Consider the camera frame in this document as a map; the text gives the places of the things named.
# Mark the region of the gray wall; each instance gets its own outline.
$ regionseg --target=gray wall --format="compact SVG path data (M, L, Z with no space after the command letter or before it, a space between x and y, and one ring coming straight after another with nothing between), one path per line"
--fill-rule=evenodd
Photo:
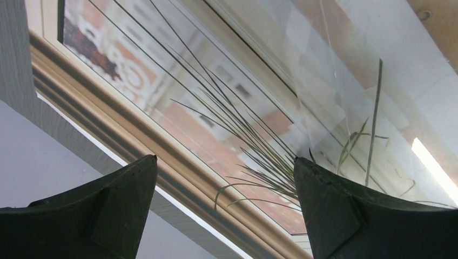
M0 101L0 208L75 188L102 176ZM137 258L215 258L150 211Z

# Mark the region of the beige window frame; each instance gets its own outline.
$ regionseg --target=beige window frame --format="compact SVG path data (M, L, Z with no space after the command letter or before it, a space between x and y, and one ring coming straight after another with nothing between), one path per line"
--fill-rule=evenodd
M310 258L289 233L279 228L257 207L249 203L226 207L226 204L241 198L236 191L230 190L222 195L218 209L220 218L203 210L203 205L213 207L215 194L226 184L224 179L215 176L215 172L200 160L193 159L191 151L59 43L58 0L40 2L40 8L28 8L28 12L39 12L37 15L41 16L42 27L31 27L30 38L32 66L48 80L44 82L43 77L35 77L41 85L37 91L44 98L122 159L132 161L139 155L156 154L159 157L158 166L165 173L159 177L158 186L253 258L266 258L266 254L262 254L256 246L245 243L240 233L251 238L269 257ZM211 23L223 32L215 40L224 42L224 46L235 53L240 65L254 74L255 80L266 85L275 97L278 94L279 105L291 104L288 100L294 95L291 93L285 97L280 94L283 92L279 87L281 80L246 44L234 36L234 32L203 1L190 0L184 3L195 17L205 20L203 23ZM189 193L198 197L198 201L190 199ZM224 224L221 218L231 225Z

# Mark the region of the glass pane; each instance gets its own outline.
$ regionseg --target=glass pane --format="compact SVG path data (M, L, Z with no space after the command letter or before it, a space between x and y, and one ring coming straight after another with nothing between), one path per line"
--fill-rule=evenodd
M295 90L318 164L394 197L458 205L456 2L211 2ZM371 144L372 129L386 138Z
M228 183L241 182L234 178L259 182L244 174L241 165L273 177L275 173L253 160L259 157L255 146L235 137L238 131L221 127L223 121L233 119L223 111L243 118L245 127L257 131L267 146L277 150L278 162L292 172L294 157L273 136L297 150L300 142L295 137L302 135L302 129L274 105L263 86L247 77L248 71L236 67L170 2L154 1L160 12L151 2L141 0L118 1L119 5L108 0L65 2L64 45ZM216 97L229 99L230 106L225 102L228 110L215 103L210 106L219 113L208 109ZM253 201L289 233L306 232L296 200L256 186L236 188L247 198L275 202Z

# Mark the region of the window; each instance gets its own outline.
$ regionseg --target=window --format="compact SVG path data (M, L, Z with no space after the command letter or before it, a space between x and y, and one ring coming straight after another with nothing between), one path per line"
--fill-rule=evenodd
M134 37L134 39L138 42L142 42L142 37L137 34L130 26L126 26L126 30Z
M245 99L249 99L251 97L251 94L247 91L247 89L245 89L242 85L237 85L235 87L235 89L237 89L237 91L245 98Z
M89 28L89 25L84 25L86 23L98 28L91 28L91 31L96 38L101 38L100 44L94 43L100 53L96 55L99 59L93 59L96 63L91 64L94 70L98 69L97 73L87 67L81 69L97 80L104 91L117 97L119 92L113 89L120 91L126 107L135 104L142 111L138 116L143 116L145 121L146 117L153 118L149 126L174 143L170 146L183 154L188 154L185 149L197 151L198 162L207 165L199 167L199 172L205 171L215 181L223 181L224 178L219 176L240 175L240 168L234 164L245 163L247 159L238 151L240 143L230 134L217 125L211 126L200 118L199 112L182 105L184 100L193 97L191 93L201 93L199 88L206 84L200 84L200 77L191 76L177 65L175 59L169 58L171 55L180 56L187 68L193 67L199 73L208 70L218 76L227 85L223 87L224 93L234 107L242 111L250 125L257 125L257 119L250 116L257 114L276 134L292 140L288 145L298 155L307 155L302 146L312 146L317 159L330 169L336 169L350 134L358 132L366 119L364 133L370 132L378 60L384 59L376 134L388 139L377 137L375 141L369 187L402 199L453 204L411 151L414 139L418 138L450 176L448 185L458 179L453 173L458 167L458 139L454 133L457 125L454 118L446 115L455 110L453 97L456 96L458 77L415 16L406 16L405 23L399 17L392 19L387 6L374 1L367 4L363 1L352 4L321 1L324 6L313 5L314 1L285 1L282 4L272 0L206 1L222 20L203 1L157 1L158 8L170 18L177 33L201 61L203 69L168 30L162 18L157 13L153 15L154 8L148 1L136 3L141 10L152 13L150 18L154 22L140 19L143 15L138 8L135 10L127 1L123 1L122 6L135 13L133 18L115 4L101 6L107 19L97 16L88 0L74 2L79 7L69 8L68 18L72 17L76 26ZM407 4L392 4L400 12L411 12ZM82 15L85 11L93 15ZM331 19L328 25L335 29L330 34L326 33L326 26L320 26L323 25L320 16L323 12L339 14L326 16ZM375 19L368 24L361 17L378 17L383 22ZM142 23L145 23L146 30L139 25ZM133 43L138 44L137 48L121 40L118 45L113 44L125 32L125 28L119 30L115 24L132 25L142 37L143 45L135 39ZM156 26L168 33L168 37ZM158 42L150 40L148 32ZM68 54L63 48L59 50ZM164 73L160 66L170 74ZM117 78L116 73L122 78L122 84L113 80L112 76ZM177 81L184 82L187 88ZM211 88L210 91L218 94L219 90ZM204 94L201 97L206 102L212 99ZM252 111L243 109L245 104ZM294 145L301 141L303 145ZM337 173L363 183L369 142L370 137L363 135ZM195 162L193 158L192 154L187 157ZM212 195L204 188L200 191L205 197ZM239 191L245 196L253 193L250 189L239 188ZM305 232L303 227L286 223L291 220L290 215L265 213L268 205L254 204L250 203L250 208L265 216L263 219L269 220L282 233Z
M205 123L207 123L207 125L209 125L210 128L213 128L215 126L215 124L207 116L201 115L199 116L199 118L203 120Z
M138 6L138 4L134 4L133 8L135 9L136 12L138 12L145 20L151 21L151 17L143 10L141 7Z
M125 40L126 42L128 42L132 48L134 48L134 49L136 49L136 50L139 49L139 47L137 47L137 46L135 45L135 43L134 43L131 39L127 38L126 36L123 37L123 40Z

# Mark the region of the window frame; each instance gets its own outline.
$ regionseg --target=window frame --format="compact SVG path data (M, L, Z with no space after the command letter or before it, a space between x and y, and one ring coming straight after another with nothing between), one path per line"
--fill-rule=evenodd
M197 9L206 6L199 0L186 1L186 4L191 2ZM291 239L289 233L278 228L278 224L266 217L256 206L241 202L226 207L231 201L242 198L237 191L229 190L221 196L218 217L208 211L208 208L213 208L214 195L226 182L221 177L214 177L215 173L203 162L192 159L194 155L191 151L180 148L181 144L177 140L168 136L159 125L151 123L151 118L138 112L131 102L126 101L118 91L57 40L58 3L59 0L41 1L42 8L37 11L41 12L43 28L36 30L38 33L32 30L30 32L33 69L43 76L42 79L52 82L41 84L37 92L126 161L142 154L156 153L160 157L158 166L166 173L166 176L159 177L158 186L251 256L309 258L309 254ZM205 17L213 18L215 23L223 25L222 28L228 33L231 32L208 6L206 11L208 13ZM238 48L242 52L250 53L252 57L256 56L241 42ZM256 63L263 64L257 59L252 60L250 66L255 66ZM273 82L280 81L275 75L268 75L265 78L272 78L268 80L271 86L275 85ZM110 134L104 133L98 125L109 128ZM117 143L119 140L130 149ZM177 186L185 187L186 192ZM192 200L187 195L190 192L198 200ZM221 218L231 225L221 223ZM240 233L249 237L257 246L246 243L246 239L240 238Z

